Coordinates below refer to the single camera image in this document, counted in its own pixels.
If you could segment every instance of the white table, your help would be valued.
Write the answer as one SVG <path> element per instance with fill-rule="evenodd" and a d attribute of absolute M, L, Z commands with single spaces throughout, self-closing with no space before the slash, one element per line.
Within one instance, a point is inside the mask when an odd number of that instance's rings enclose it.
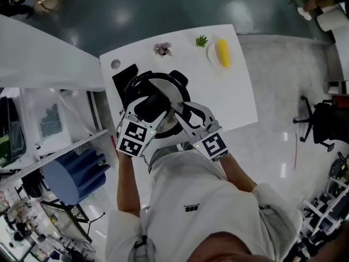
<path fill-rule="evenodd" d="M 207 57 L 207 49 L 197 47 L 195 39 L 205 34 L 209 43 L 226 39 L 230 49 L 231 67 L 214 66 Z M 170 42 L 171 56 L 161 57 L 153 51 L 155 44 Z M 120 60 L 120 67 L 112 69 L 111 62 Z M 112 77 L 136 63 L 140 75 L 151 70 L 169 73 L 178 70 L 189 83 L 192 102 L 209 107 L 224 131 L 257 122 L 257 111 L 245 59 L 232 25 L 217 25 L 187 29 L 159 35 L 120 47 L 100 56 L 105 90 L 115 127 L 119 124 L 122 102 Z M 182 131 L 177 136 L 154 139 L 152 148 L 175 145 L 187 141 Z"/>

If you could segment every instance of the black chair leg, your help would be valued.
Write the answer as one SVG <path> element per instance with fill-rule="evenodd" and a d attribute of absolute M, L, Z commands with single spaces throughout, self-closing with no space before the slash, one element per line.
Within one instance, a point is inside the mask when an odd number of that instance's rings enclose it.
<path fill-rule="evenodd" d="M 300 138 L 299 138 L 299 140 L 300 140 L 301 142 L 305 142 L 305 141 L 307 140 L 311 128 L 312 128 L 312 122 L 310 121 L 309 124 L 308 124 L 308 128 L 307 128 L 307 130 L 306 130 L 306 133 L 305 133 L 305 137 L 300 137 Z"/>
<path fill-rule="evenodd" d="M 321 142 L 320 145 L 323 145 L 327 148 L 327 152 L 331 152 L 334 149 L 334 144 L 326 144 L 325 142 Z"/>
<path fill-rule="evenodd" d="M 297 124 L 297 123 L 307 123 L 307 122 L 310 122 L 310 119 L 307 118 L 306 120 L 296 120 L 296 119 L 294 118 L 292 122 L 293 122 L 294 124 Z"/>
<path fill-rule="evenodd" d="M 311 111 L 311 107 L 310 107 L 310 104 L 309 104 L 309 101 L 308 101 L 307 97 L 301 96 L 300 99 L 305 101 L 306 109 L 308 110 L 308 114 L 309 114 L 309 118 L 311 118 L 312 117 L 312 111 Z"/>

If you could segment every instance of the corn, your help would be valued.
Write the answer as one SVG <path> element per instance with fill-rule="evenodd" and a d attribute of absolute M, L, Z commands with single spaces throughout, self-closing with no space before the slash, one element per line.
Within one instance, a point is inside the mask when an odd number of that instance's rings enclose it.
<path fill-rule="evenodd" d="M 230 67 L 230 55 L 229 55 L 229 47 L 228 42 L 225 39 L 220 39 L 217 43 L 218 51 L 221 63 L 224 68 Z"/>

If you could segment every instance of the office chair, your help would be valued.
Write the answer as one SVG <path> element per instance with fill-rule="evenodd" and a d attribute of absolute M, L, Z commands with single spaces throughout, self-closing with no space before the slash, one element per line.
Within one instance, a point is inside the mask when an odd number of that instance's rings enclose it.
<path fill-rule="evenodd" d="M 349 144 L 349 108 L 339 108 L 332 104 L 332 100 L 323 100 L 315 105 L 314 113 L 311 111 L 309 101 L 301 96 L 301 100 L 306 103 L 309 118 L 306 120 L 293 119 L 293 123 L 308 123 L 305 137 L 300 137 L 301 142 L 305 142 L 313 129 L 314 143 L 321 144 L 330 152 L 334 144 L 326 144 L 324 141 L 340 140 Z"/>

